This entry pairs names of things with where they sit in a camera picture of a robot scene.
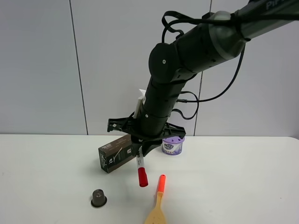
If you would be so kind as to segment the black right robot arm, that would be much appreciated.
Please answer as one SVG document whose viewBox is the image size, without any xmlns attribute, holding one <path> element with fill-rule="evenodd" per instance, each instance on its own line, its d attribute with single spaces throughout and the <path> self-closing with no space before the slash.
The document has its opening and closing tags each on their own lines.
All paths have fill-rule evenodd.
<svg viewBox="0 0 299 224">
<path fill-rule="evenodd" d="M 185 129 L 168 123 L 185 84 L 197 74 L 236 57 L 243 58 L 251 39 L 299 18 L 296 0 L 251 0 L 243 8 L 229 13 L 218 11 L 194 19 L 175 11 L 164 22 L 164 32 L 175 32 L 172 25 L 189 23 L 188 32 L 178 30 L 172 43 L 161 41 L 149 56 L 150 80 L 136 112 L 127 118 L 109 119 L 108 131 L 131 136 L 133 156 L 147 155 L 169 137 L 185 136 Z"/>
</svg>

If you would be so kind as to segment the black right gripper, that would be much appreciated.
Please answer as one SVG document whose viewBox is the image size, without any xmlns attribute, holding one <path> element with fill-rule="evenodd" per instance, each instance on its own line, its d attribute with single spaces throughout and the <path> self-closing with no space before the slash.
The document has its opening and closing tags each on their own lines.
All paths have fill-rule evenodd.
<svg viewBox="0 0 299 224">
<path fill-rule="evenodd" d="M 148 114 L 134 118 L 109 119 L 107 131 L 120 131 L 131 136 L 133 156 L 137 156 L 142 143 L 142 154 L 145 157 L 153 149 L 160 147 L 162 140 L 170 137 L 185 137 L 185 129 L 167 122 L 167 118 L 157 118 Z"/>
</svg>

